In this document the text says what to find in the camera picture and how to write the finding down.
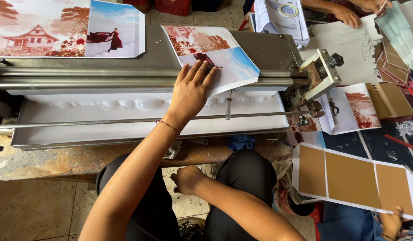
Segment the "woman in red dress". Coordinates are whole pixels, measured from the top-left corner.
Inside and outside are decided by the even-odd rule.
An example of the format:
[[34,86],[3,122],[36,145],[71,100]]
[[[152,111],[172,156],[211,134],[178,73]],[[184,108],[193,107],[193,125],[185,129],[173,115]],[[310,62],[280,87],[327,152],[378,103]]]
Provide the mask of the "woman in red dress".
[[111,33],[111,47],[108,49],[110,52],[111,49],[117,50],[117,48],[122,47],[122,41],[118,37],[118,28],[115,28],[114,31]]

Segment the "red basket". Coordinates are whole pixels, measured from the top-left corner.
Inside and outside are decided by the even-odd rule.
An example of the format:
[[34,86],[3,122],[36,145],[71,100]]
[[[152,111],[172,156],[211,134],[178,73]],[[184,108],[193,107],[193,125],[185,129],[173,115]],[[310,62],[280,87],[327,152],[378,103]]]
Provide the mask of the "red basket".
[[123,0],[123,3],[132,5],[144,5],[145,0]]
[[156,0],[156,9],[160,12],[187,16],[190,0]]

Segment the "red house illustration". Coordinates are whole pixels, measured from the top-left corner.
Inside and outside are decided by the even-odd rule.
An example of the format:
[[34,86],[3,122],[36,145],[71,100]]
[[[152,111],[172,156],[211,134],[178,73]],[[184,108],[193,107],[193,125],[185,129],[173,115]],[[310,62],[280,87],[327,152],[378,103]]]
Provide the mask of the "red house illustration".
[[54,42],[59,41],[59,39],[44,31],[40,25],[22,35],[2,38],[7,39],[6,49],[10,50],[30,50],[32,48],[52,50]]
[[185,37],[188,39],[188,36],[190,36],[190,33],[195,30],[194,27],[184,27],[184,26],[174,26],[172,29],[177,37]]

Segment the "workbench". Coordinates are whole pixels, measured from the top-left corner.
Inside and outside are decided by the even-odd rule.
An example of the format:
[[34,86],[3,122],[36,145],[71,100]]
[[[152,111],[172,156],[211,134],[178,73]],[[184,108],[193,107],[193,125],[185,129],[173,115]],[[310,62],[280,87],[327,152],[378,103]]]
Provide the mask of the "workbench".
[[[265,158],[291,156],[286,134],[254,135],[254,150]],[[182,149],[173,160],[163,160],[160,167],[176,167],[219,163],[232,153],[226,147],[227,137],[209,138],[208,145],[182,141]],[[0,181],[47,178],[59,181],[94,183],[99,171],[119,155],[129,153],[138,144],[118,144],[76,148],[22,151],[10,146],[11,136],[0,135]]]

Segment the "red flower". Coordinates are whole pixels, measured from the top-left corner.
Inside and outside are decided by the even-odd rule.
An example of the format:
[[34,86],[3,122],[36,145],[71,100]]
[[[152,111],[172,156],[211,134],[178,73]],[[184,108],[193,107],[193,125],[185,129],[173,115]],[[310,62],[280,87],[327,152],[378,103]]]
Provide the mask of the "red flower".
[[83,44],[84,42],[84,39],[77,39],[77,44]]

